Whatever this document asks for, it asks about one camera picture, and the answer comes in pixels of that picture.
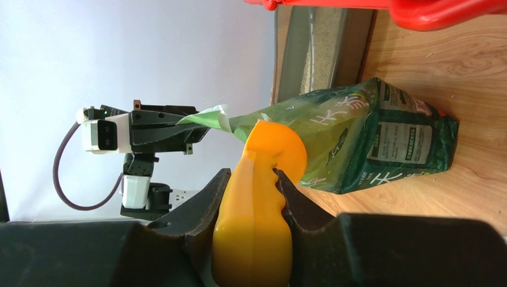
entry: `wooden board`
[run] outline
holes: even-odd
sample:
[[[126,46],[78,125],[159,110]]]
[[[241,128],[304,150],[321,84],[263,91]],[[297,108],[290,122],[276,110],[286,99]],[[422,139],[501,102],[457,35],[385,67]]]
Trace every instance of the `wooden board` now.
[[[375,76],[460,120],[451,170],[342,196],[301,191],[331,213],[478,218],[507,235],[507,16],[421,33],[379,12],[362,78]]]
[[[285,47],[287,45],[287,36],[289,34],[289,24],[291,23],[292,6],[280,5],[276,10],[276,57],[274,66],[274,83],[271,92],[271,104],[278,102],[278,89],[280,87],[280,79],[282,78],[283,57],[285,55]]]

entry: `red plastic container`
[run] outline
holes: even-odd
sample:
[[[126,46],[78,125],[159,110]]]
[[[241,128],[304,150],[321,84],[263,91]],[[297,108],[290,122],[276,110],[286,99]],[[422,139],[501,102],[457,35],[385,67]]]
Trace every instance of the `red plastic container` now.
[[[400,27],[432,31],[486,14],[507,14],[507,0],[244,0],[273,11],[278,5],[389,10]]]

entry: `white wall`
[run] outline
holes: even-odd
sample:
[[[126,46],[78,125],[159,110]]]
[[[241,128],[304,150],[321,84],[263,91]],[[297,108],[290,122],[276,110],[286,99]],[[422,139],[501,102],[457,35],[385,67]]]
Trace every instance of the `white wall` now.
[[[227,103],[233,115],[269,103],[274,14],[242,0],[0,1],[0,169],[12,220],[119,217],[117,194],[78,212],[56,196],[54,153],[85,106],[132,109]],[[123,155],[93,155],[80,135],[63,155],[60,180],[81,205],[101,201]],[[233,167],[242,144],[211,131],[194,154],[160,154],[153,181],[199,190]]]

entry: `nutrition label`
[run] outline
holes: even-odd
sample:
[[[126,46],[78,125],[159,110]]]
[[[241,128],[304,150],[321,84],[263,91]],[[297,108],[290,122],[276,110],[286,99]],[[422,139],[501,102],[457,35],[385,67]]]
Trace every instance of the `nutrition label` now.
[[[427,105],[396,87],[382,83],[380,87],[380,108],[395,111],[418,112],[431,115]]]
[[[378,122],[368,158],[395,163],[426,163],[431,147],[431,126]]]

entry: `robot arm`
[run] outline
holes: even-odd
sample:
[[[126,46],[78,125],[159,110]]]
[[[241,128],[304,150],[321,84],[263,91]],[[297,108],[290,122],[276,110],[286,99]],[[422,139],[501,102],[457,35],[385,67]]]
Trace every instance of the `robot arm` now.
[[[102,105],[80,109],[83,148],[94,154],[123,153],[120,214],[155,220],[171,208],[165,184],[151,182],[156,152],[193,153],[209,128],[198,124],[176,126],[183,117],[198,113],[193,106],[153,106],[134,101],[131,112]]]

